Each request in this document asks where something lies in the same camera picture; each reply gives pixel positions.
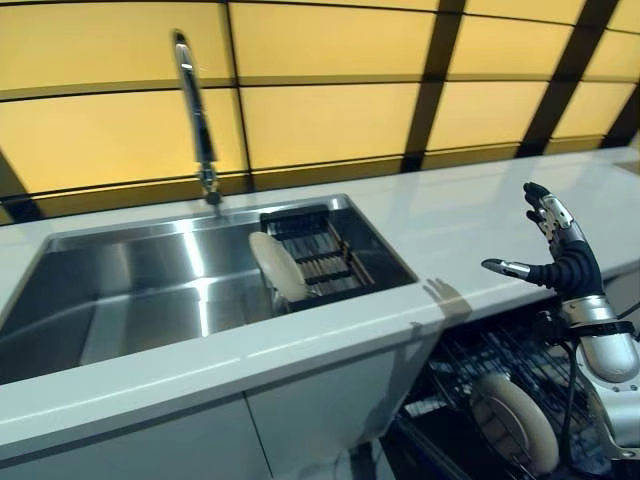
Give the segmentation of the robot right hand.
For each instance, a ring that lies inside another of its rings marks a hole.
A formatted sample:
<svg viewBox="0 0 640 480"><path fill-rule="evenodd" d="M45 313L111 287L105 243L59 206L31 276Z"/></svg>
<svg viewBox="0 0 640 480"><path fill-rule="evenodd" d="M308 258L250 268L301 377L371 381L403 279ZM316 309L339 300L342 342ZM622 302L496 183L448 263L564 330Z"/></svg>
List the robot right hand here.
<svg viewBox="0 0 640 480"><path fill-rule="evenodd" d="M578 222L566 206L546 187L534 182L523 185L531 206L527 218L548 242L553 261L530 265L489 258L481 266L494 273L553 289L564 301L604 293L600 267Z"/></svg>

